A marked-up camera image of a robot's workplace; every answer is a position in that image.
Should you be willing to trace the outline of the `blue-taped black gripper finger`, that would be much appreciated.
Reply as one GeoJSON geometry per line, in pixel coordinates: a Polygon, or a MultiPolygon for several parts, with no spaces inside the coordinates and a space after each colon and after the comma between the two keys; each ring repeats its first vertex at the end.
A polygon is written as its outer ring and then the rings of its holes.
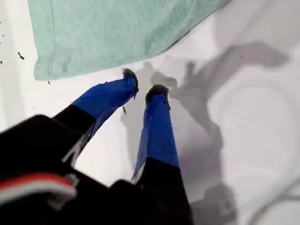
{"type": "Polygon", "coordinates": [[[93,86],[53,119],[80,135],[79,141],[62,158],[74,164],[83,148],[109,117],[139,91],[135,73],[125,68],[123,78],[93,86]]]}
{"type": "Polygon", "coordinates": [[[181,176],[168,102],[169,89],[155,84],[146,94],[146,108],[134,177],[155,199],[156,224],[191,225],[192,211],[181,176]]]}

